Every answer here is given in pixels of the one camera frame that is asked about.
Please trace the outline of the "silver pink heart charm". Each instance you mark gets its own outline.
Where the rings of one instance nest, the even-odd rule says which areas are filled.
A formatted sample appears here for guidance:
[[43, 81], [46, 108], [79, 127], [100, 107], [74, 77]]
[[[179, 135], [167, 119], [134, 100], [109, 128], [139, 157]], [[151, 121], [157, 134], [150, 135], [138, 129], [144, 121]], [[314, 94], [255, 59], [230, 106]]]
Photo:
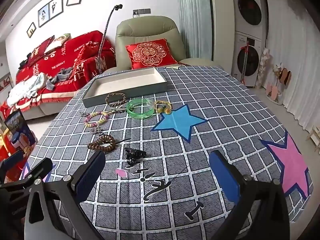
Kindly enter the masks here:
[[93, 127], [93, 128], [91, 128], [90, 132], [92, 134], [97, 135], [97, 134], [101, 134], [103, 132], [103, 130], [100, 127]]

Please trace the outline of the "black hair claw clip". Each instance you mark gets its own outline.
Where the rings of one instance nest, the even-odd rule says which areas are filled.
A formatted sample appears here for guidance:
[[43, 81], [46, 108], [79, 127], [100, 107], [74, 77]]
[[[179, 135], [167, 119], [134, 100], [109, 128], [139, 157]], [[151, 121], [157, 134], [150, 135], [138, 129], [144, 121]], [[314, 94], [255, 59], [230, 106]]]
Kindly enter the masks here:
[[127, 164], [129, 166], [134, 166], [136, 163], [138, 163], [138, 161], [141, 158], [145, 158], [146, 157], [146, 152], [145, 151], [141, 151], [141, 150], [138, 150], [138, 149], [133, 149], [133, 148], [130, 148], [130, 147], [125, 147], [124, 150], [126, 152]]

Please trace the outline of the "green translucent bangle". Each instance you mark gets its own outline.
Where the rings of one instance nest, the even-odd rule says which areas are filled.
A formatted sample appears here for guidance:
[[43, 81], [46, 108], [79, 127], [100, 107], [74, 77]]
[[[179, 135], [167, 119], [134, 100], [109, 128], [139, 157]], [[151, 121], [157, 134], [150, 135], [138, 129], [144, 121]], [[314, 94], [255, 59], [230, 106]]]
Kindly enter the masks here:
[[151, 117], [155, 110], [151, 100], [137, 98], [127, 103], [126, 112], [131, 118], [142, 120]]

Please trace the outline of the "grey jewelry tray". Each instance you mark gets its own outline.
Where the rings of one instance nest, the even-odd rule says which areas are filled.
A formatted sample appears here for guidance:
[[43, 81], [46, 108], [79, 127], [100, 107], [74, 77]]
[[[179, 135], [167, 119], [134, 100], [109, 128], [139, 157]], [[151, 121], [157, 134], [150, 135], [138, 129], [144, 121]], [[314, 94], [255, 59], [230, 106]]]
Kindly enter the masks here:
[[128, 70], [94, 79], [84, 92], [82, 102], [89, 108], [105, 104], [106, 97], [111, 93], [123, 93], [130, 99], [167, 90], [168, 83], [157, 68]]

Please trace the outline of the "blue snack box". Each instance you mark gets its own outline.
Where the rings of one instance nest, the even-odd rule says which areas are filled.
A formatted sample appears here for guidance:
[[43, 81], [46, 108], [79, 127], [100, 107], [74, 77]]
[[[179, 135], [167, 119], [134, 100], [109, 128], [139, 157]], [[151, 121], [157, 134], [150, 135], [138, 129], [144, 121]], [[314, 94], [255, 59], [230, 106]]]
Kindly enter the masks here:
[[15, 149], [30, 155], [37, 144], [37, 138], [30, 130], [20, 109], [13, 111], [4, 121], [11, 133], [11, 144]]

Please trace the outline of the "grey checkered tablecloth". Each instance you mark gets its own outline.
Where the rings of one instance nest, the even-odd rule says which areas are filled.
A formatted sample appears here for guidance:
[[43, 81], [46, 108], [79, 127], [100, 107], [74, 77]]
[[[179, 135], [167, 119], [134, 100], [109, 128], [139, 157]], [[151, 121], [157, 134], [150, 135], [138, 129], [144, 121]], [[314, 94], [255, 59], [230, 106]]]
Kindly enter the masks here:
[[[136, 120], [118, 113], [102, 129], [120, 141], [81, 204], [105, 239], [210, 239], [233, 208], [209, 168], [219, 150], [242, 174], [280, 178], [281, 166], [261, 143], [283, 144], [285, 128], [247, 88], [213, 67], [161, 69], [168, 83], [150, 100], [188, 106], [205, 122], [189, 141], [172, 130], [154, 131], [161, 117]], [[125, 147], [146, 152], [134, 166]]]

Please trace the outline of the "white clothes on sofa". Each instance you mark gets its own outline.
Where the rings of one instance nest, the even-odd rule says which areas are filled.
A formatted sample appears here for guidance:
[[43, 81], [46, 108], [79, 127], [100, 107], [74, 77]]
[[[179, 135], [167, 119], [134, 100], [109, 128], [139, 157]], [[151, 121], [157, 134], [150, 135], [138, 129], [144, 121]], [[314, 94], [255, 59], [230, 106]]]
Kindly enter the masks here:
[[32, 76], [25, 81], [21, 81], [9, 92], [7, 105], [13, 106], [23, 98], [34, 98], [37, 96], [37, 91], [46, 86], [47, 76], [40, 73], [37, 76]]

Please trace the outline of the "sofa with red blanket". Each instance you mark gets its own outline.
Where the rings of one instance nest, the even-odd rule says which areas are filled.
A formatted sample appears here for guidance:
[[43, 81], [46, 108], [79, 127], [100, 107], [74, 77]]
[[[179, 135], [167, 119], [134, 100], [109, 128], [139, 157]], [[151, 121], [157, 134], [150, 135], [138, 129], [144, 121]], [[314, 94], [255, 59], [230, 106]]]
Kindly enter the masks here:
[[70, 78], [56, 83], [54, 90], [42, 88], [36, 97], [23, 98], [14, 106], [2, 103], [1, 115], [6, 118], [15, 109], [20, 109], [24, 118], [30, 120], [59, 113], [93, 77], [115, 65], [114, 48], [101, 32], [95, 30], [71, 38], [50, 52], [45, 51], [44, 56], [31, 66], [21, 67], [15, 81], [20, 83], [40, 73], [54, 77], [62, 68], [73, 67]]

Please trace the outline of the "grey cloth on sofa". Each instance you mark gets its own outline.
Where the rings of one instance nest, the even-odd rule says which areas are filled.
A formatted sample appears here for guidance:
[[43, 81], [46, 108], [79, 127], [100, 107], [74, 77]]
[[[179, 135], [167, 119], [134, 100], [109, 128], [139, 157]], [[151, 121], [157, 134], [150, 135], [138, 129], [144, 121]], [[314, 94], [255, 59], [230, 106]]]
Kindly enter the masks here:
[[62, 81], [67, 81], [73, 71], [73, 67], [69, 68], [62, 68], [54, 77], [49, 78], [46, 81], [46, 88], [50, 91], [54, 90], [55, 84], [62, 82]]

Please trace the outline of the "red pillow on sofa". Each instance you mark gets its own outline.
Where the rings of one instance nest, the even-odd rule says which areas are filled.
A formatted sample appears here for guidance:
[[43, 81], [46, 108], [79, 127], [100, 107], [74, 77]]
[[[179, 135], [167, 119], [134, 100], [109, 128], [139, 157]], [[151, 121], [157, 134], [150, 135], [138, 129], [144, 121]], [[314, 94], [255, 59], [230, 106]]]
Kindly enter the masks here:
[[39, 60], [41, 57], [44, 56], [45, 51], [47, 47], [52, 43], [52, 41], [55, 39], [55, 35], [47, 38], [45, 41], [43, 41], [39, 46], [37, 46], [32, 52], [31, 55], [28, 58], [27, 61], [27, 67], [34, 64], [37, 60]]

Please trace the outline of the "lower washing machine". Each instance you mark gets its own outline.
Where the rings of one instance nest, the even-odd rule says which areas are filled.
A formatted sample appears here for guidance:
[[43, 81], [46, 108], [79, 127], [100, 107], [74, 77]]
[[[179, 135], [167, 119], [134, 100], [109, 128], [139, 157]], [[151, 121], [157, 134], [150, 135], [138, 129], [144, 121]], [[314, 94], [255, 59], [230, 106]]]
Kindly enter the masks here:
[[236, 32], [232, 76], [239, 81], [244, 81], [245, 86], [254, 87], [258, 75], [260, 55], [260, 39]]

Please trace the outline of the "red embroidered cushion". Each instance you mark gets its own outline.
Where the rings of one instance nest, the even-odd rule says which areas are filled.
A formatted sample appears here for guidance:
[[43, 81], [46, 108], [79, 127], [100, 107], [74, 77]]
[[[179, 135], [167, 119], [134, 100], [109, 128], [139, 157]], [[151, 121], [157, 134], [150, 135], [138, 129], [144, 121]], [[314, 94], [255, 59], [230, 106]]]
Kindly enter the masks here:
[[131, 69], [163, 67], [178, 62], [171, 55], [167, 40], [161, 38], [125, 46], [131, 62]]

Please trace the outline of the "teal curtain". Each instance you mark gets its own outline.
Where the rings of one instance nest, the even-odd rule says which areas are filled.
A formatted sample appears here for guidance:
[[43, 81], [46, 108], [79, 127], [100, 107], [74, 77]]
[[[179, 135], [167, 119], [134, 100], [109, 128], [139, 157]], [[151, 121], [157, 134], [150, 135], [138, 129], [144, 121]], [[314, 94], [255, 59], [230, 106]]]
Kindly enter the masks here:
[[186, 54], [210, 60], [213, 53], [211, 0], [178, 0], [180, 34]]

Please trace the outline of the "small picture frame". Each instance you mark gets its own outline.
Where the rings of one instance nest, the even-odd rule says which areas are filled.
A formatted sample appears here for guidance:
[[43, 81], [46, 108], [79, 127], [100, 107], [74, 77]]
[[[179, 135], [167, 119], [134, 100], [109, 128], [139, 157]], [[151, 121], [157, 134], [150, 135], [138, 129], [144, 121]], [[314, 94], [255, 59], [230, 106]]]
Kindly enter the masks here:
[[33, 33], [35, 32], [36, 30], [36, 25], [34, 22], [31, 23], [31, 25], [29, 26], [28, 30], [27, 30], [27, 35], [29, 38], [32, 37]]

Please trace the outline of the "wall switch panel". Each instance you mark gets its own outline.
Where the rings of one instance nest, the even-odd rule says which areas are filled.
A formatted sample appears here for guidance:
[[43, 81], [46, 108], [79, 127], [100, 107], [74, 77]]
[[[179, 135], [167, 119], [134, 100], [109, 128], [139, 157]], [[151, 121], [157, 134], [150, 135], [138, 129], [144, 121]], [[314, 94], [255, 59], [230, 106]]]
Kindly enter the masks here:
[[140, 15], [145, 15], [145, 14], [151, 14], [151, 9], [146, 8], [146, 9], [135, 9], [133, 10], [133, 16], [140, 16]]

